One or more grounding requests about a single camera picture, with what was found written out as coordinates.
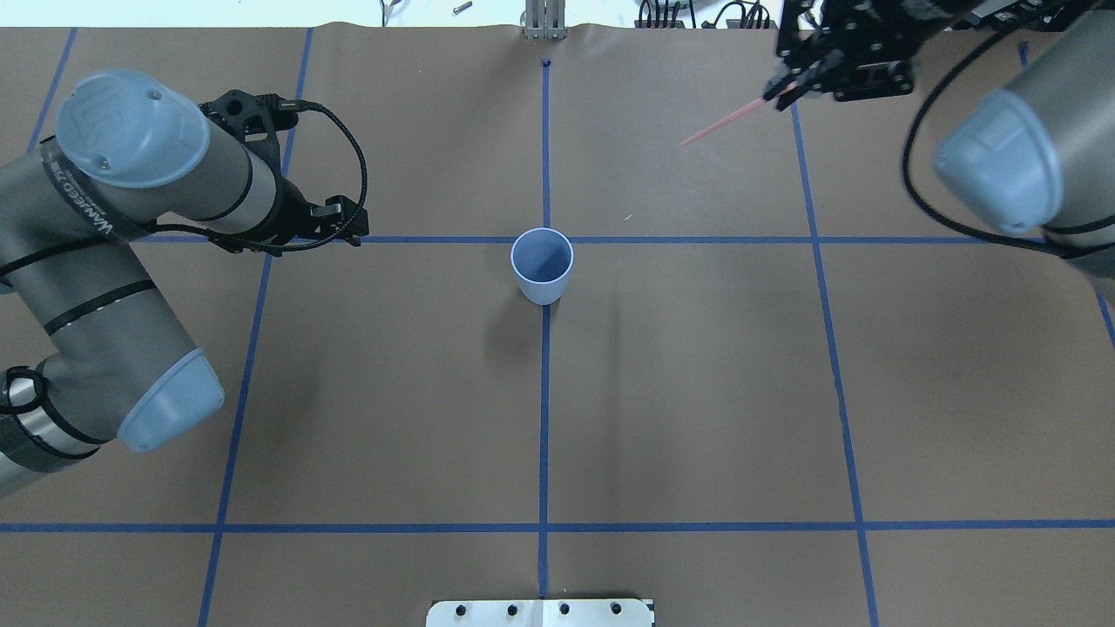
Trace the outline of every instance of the white metal plate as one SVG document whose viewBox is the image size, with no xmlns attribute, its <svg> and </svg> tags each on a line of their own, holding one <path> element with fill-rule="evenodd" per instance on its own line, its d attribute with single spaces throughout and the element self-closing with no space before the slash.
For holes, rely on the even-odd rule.
<svg viewBox="0 0 1115 627">
<path fill-rule="evenodd" d="M 439 601 L 426 615 L 426 627 L 653 626 L 649 599 Z"/>
</svg>

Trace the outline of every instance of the cup rim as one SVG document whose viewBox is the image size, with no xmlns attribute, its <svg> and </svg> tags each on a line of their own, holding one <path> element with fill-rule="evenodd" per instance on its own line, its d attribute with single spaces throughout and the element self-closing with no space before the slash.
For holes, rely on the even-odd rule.
<svg viewBox="0 0 1115 627">
<path fill-rule="evenodd" d="M 527 279 L 526 277 L 524 277 L 523 273 L 518 271 L 518 268 L 515 267 L 515 249 L 518 247 L 518 242 L 522 241 L 523 238 L 525 238 L 526 235 L 529 235 L 531 233 L 534 233 L 534 232 L 537 232 L 537 231 L 549 231 L 551 233 L 556 233 L 558 237 L 560 237 L 562 239 L 562 241 L 565 242 L 565 248 L 569 249 L 569 266 L 565 268 L 565 271 L 562 272 L 560 277 L 558 277 L 556 279 L 553 279 L 552 281 L 532 281 L 531 279 Z M 532 286 L 552 286 L 553 283 L 556 283 L 558 281 L 561 281 L 565 277 L 569 277 L 570 271 L 573 270 L 573 261 L 574 261 L 574 258 L 576 257 L 576 251 L 573 250 L 573 243 L 569 241 L 569 238 L 565 237 L 565 233 L 562 233 L 561 231 L 559 231 L 556 229 L 551 229 L 549 226 L 537 226 L 535 229 L 531 229 L 529 231 L 524 231 L 521 235 L 518 235 L 517 238 L 515 238 L 515 242 L 513 244 L 511 244 L 511 255 L 510 257 L 511 257 L 511 269 L 512 269 L 513 272 L 515 272 L 515 277 L 517 277 L 520 280 L 526 281 L 527 283 L 530 283 Z"/>
</svg>

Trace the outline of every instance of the pink straw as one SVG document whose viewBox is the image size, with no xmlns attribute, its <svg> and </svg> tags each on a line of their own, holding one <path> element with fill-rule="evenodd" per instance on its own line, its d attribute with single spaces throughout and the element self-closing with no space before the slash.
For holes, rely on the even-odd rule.
<svg viewBox="0 0 1115 627">
<path fill-rule="evenodd" d="M 796 87 L 796 85 L 793 84 L 793 83 L 791 83 L 789 85 L 786 86 L 786 89 L 784 89 L 782 94 L 785 94 L 786 91 L 789 91 L 794 87 Z M 701 131 L 700 133 L 694 135 L 692 137 L 686 139 L 685 142 L 681 142 L 680 144 L 678 144 L 678 147 L 679 148 L 683 148 L 683 147 L 688 146 L 689 144 L 692 144 L 697 139 L 700 139 L 700 138 L 706 137 L 706 136 L 708 136 L 708 135 L 710 135 L 712 133 L 716 133 L 717 131 L 724 128 L 725 126 L 731 124 L 733 122 L 736 122 L 737 119 L 744 117 L 745 115 L 752 113 L 753 110 L 762 107 L 764 103 L 769 103 L 769 102 L 770 100 L 766 100 L 764 98 L 755 98 L 750 103 L 747 103 L 746 105 L 739 107 L 735 112 L 728 114 L 728 116 L 725 117 L 724 119 L 721 119 L 720 122 L 717 122 L 716 124 L 714 124 L 712 126 L 709 126 L 705 131 Z"/>
</svg>

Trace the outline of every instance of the light blue joint cap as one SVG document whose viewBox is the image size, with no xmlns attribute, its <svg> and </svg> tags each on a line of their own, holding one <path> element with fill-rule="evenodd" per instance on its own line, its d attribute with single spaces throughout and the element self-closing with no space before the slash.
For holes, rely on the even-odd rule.
<svg viewBox="0 0 1115 627">
<path fill-rule="evenodd" d="M 116 436 L 136 453 L 146 453 L 190 431 L 223 404 L 221 382 L 197 348 L 151 386 Z"/>
<path fill-rule="evenodd" d="M 134 69 L 81 79 L 58 109 L 66 156 L 89 177 L 128 189 L 182 179 L 209 149 L 209 120 L 188 98 Z"/>
<path fill-rule="evenodd" d="M 991 91 L 937 149 L 937 174 L 980 220 L 1018 235 L 1053 220 L 1065 197 L 1049 132 L 1014 91 Z"/>
</svg>

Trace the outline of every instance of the cup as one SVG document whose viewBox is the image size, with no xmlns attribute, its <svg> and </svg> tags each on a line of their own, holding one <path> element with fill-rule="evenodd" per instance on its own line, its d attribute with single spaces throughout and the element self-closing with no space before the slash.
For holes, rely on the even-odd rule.
<svg viewBox="0 0 1115 627">
<path fill-rule="evenodd" d="M 531 229 L 512 244 L 511 267 L 523 296 L 535 305 L 550 305 L 569 284 L 573 244 L 553 229 Z"/>
</svg>

